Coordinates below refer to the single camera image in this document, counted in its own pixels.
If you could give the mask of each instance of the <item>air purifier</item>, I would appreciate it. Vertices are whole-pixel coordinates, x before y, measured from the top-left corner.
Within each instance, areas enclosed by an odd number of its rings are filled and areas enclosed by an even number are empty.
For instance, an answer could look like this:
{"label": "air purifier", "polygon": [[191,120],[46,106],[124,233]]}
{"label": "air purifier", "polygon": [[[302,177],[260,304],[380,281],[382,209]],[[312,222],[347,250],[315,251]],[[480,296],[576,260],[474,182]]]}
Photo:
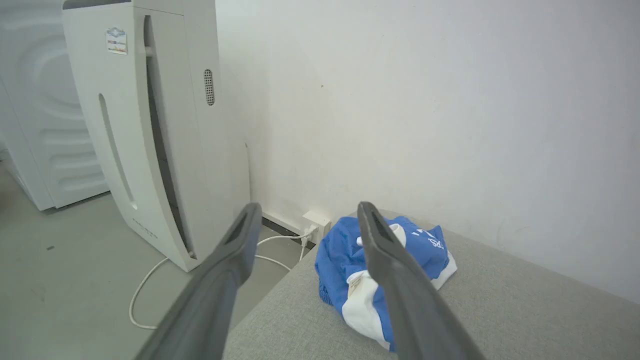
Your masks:
{"label": "air purifier", "polygon": [[66,0],[63,26],[95,152],[127,224],[190,271],[249,202],[224,114],[211,0]]}

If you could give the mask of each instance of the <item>electrical cord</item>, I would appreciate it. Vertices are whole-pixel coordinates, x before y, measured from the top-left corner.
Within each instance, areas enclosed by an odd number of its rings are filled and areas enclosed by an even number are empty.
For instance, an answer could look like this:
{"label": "electrical cord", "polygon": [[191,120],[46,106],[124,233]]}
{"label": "electrical cord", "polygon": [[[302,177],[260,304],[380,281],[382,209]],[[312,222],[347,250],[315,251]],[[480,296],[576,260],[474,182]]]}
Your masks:
{"label": "electrical cord", "polygon": [[160,260],[160,262],[158,264],[156,264],[154,267],[152,267],[151,270],[149,270],[149,272],[147,273],[147,276],[145,276],[145,278],[142,279],[142,281],[140,282],[140,285],[138,285],[138,288],[136,289],[136,292],[133,293],[133,297],[131,298],[131,302],[129,303],[129,320],[131,320],[133,325],[135,325],[137,327],[141,327],[142,329],[149,329],[149,330],[156,330],[158,328],[157,326],[142,325],[142,324],[138,323],[136,321],[136,319],[133,318],[133,304],[136,302],[136,298],[138,297],[138,293],[140,292],[140,289],[142,289],[142,286],[145,284],[145,282],[147,282],[147,279],[151,276],[151,274],[154,273],[154,271],[156,269],[158,269],[160,267],[160,265],[162,265],[165,262],[167,262],[167,260],[169,260],[169,258],[164,258],[164,259]]}
{"label": "electrical cord", "polygon": [[[270,238],[266,238],[264,240],[261,240],[260,242],[258,242],[258,245],[266,243],[267,241],[270,240],[274,240],[274,239],[300,239],[300,242],[302,243],[302,251],[300,251],[300,259],[298,260],[298,262],[300,262],[302,260],[302,257],[305,254],[305,247],[307,246],[307,238],[314,233],[316,229],[312,228],[307,234],[304,235],[299,235],[299,236],[287,236],[287,235],[278,235],[278,236],[272,236]],[[271,259],[271,258],[267,258],[266,256],[262,256],[262,255],[256,255],[256,258],[259,259],[264,259],[267,261],[270,261],[272,263],[276,263],[280,266],[282,266],[283,268],[287,269],[287,271],[291,271],[291,268],[289,268],[287,265]],[[142,279],[142,281],[140,282],[140,285],[138,285],[138,288],[136,289],[136,291],[133,293],[133,297],[131,297],[131,302],[129,303],[129,320],[131,321],[131,323],[141,329],[148,329],[148,330],[156,330],[157,326],[154,325],[142,325],[140,323],[138,323],[136,321],[136,319],[133,318],[133,304],[135,304],[136,302],[136,298],[138,297],[138,293],[140,292],[140,289],[142,289],[142,286],[144,286],[145,282],[147,282],[147,279],[151,276],[151,274],[153,274],[159,267],[160,265],[164,264],[165,262],[167,262],[169,260],[169,258],[164,258],[162,260],[160,260],[160,262],[158,264],[156,264],[154,267],[151,268],[151,270],[149,270],[149,272],[146,274],[146,276]]]}

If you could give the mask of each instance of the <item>sticker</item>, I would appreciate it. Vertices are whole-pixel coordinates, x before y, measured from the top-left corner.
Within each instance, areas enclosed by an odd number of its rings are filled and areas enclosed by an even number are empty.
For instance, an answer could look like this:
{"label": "sticker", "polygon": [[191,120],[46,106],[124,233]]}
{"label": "sticker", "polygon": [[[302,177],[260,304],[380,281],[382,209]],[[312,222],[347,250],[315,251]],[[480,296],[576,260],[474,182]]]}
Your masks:
{"label": "sticker", "polygon": [[127,54],[127,33],[120,28],[111,28],[106,31],[107,51],[114,54]]}

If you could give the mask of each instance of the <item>power outlet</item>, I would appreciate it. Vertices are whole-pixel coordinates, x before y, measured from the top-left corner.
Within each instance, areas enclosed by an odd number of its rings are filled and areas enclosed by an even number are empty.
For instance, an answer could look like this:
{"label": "power outlet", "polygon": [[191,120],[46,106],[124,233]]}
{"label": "power outlet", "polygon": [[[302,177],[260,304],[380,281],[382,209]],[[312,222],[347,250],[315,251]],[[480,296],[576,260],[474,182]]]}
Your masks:
{"label": "power outlet", "polygon": [[320,240],[324,238],[324,236],[331,229],[331,220],[325,218],[324,216],[314,213],[313,211],[309,211],[302,216],[305,219],[306,224],[304,224],[304,232],[309,232],[312,227],[317,227],[317,230],[313,232],[313,234],[309,237],[309,241],[315,243],[316,245],[320,243]]}

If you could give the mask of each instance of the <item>clothing tag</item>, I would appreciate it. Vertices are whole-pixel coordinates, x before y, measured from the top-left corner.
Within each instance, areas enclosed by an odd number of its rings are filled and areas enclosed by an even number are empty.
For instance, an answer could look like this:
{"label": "clothing tag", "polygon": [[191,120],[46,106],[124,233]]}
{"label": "clothing tag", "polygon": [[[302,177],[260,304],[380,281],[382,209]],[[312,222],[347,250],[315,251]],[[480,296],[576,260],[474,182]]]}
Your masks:
{"label": "clothing tag", "polygon": [[127,54],[127,33],[123,29],[107,29],[106,37],[107,51],[114,54]]}
{"label": "clothing tag", "polygon": [[347,298],[350,297],[354,291],[356,291],[361,281],[362,281],[362,275],[358,276],[358,278],[355,279],[354,281],[351,281],[351,283],[349,284],[349,291],[347,292]]}

